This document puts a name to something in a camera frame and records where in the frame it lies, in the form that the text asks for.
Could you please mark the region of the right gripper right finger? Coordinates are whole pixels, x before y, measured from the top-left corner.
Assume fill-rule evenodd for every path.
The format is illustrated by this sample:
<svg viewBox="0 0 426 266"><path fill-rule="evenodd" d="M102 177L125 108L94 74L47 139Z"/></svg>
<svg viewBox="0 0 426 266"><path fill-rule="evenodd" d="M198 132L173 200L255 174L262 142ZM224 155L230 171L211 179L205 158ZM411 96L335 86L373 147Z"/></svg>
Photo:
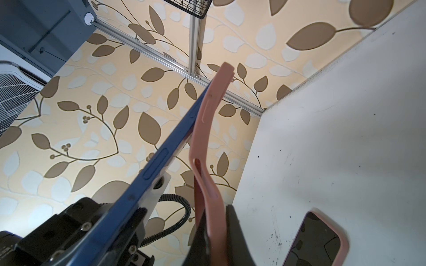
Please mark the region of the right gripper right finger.
<svg viewBox="0 0 426 266"><path fill-rule="evenodd" d="M234 206L226 206L227 256L230 266L255 266Z"/></svg>

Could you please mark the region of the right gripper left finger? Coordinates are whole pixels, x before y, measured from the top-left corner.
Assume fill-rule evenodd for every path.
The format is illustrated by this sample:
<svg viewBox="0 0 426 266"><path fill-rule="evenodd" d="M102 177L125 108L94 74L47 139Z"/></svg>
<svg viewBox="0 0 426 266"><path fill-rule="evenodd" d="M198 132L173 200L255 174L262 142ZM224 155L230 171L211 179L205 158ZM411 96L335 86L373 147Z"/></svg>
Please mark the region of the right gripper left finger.
<svg viewBox="0 0 426 266"><path fill-rule="evenodd" d="M196 230L191 248L182 266L209 266L210 241L207 234L206 219L202 219Z"/></svg>

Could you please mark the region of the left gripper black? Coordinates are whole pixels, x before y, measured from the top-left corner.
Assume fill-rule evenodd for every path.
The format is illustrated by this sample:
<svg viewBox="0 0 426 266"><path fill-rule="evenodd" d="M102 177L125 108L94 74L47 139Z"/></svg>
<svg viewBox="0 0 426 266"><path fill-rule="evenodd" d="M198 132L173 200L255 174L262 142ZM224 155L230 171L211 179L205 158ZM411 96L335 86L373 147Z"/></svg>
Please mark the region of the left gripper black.
<svg viewBox="0 0 426 266"><path fill-rule="evenodd" d="M107 252L106 266L152 266L154 257L139 250L151 233L144 229L155 204L162 201L169 174L157 182L153 195L140 212L139 224L131 223ZM1 232L1 265L3 266L60 266L58 258L71 250L113 206L118 199L111 192L106 197L84 197L58 215L52 216L24 238L9 231Z"/></svg>

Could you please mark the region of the blue phone black screen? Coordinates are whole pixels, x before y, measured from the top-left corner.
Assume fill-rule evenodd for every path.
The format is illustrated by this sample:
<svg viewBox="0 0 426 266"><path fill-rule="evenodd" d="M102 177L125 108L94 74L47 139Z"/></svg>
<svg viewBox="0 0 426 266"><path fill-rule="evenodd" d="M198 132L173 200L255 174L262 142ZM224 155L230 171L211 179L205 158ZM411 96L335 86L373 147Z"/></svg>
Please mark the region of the blue phone black screen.
<svg viewBox="0 0 426 266"><path fill-rule="evenodd" d="M195 132L196 119L201 117L213 85L209 84L170 134L154 157L138 174L133 183L115 201L98 204L82 198L61 213L73 228L66 229L68 237L54 245L45 266L151 266L139 248L145 238L143 219L148 215L148 193L163 178L166 167L176 152Z"/></svg>

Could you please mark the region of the pink phone case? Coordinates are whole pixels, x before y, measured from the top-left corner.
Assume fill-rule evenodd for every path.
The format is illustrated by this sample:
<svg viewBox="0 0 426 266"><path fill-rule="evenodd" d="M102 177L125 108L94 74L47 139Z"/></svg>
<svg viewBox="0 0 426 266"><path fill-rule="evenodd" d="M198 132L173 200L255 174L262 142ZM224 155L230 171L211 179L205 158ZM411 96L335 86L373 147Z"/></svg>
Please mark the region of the pink phone case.
<svg viewBox="0 0 426 266"><path fill-rule="evenodd" d="M227 266L226 211L220 189L212 177L213 161L209 147L213 122L223 97L231 83L235 68L223 62L201 102L191 139L189 161L194 174L195 221L197 230L206 237L203 250L208 253L210 266Z"/></svg>

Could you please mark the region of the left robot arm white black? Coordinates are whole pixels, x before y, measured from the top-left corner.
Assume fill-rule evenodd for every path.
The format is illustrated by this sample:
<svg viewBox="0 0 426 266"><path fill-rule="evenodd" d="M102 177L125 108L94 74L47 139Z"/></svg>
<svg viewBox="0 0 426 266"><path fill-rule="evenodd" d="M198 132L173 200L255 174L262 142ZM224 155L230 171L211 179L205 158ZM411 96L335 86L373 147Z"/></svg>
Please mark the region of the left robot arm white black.
<svg viewBox="0 0 426 266"><path fill-rule="evenodd" d="M19 201L10 192L1 191L1 265L44 266L77 243L90 227L106 213L129 187L124 181L103 185L92 198L77 195L75 202L55 214L38 196L26 195ZM115 266L163 266L166 252L183 261L182 244L190 240L188 223L194 218L194 197L187 182L169 193L170 186L162 180L154 188L154 197L164 206L145 213L138 227L144 236L135 233L125 243L124 251L116 248Z"/></svg>

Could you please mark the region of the middle phone in pink case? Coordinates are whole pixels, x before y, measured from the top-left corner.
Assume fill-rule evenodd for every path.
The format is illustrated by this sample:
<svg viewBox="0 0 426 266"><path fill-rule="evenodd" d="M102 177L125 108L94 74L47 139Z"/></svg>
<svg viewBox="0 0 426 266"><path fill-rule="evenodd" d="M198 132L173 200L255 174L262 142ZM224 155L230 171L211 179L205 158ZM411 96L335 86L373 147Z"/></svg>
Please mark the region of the middle phone in pink case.
<svg viewBox="0 0 426 266"><path fill-rule="evenodd" d="M300 225L284 266L341 266L349 251L347 236L320 211L310 210Z"/></svg>

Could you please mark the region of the ceiling air conditioner vent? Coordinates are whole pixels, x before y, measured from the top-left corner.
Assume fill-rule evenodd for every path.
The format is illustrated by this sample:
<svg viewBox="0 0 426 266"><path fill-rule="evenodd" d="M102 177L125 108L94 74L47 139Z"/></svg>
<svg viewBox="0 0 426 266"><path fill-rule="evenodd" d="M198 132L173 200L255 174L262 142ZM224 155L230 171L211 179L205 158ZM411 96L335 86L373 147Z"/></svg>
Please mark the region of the ceiling air conditioner vent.
<svg viewBox="0 0 426 266"><path fill-rule="evenodd" d="M1 134L47 84L24 67L1 61Z"/></svg>

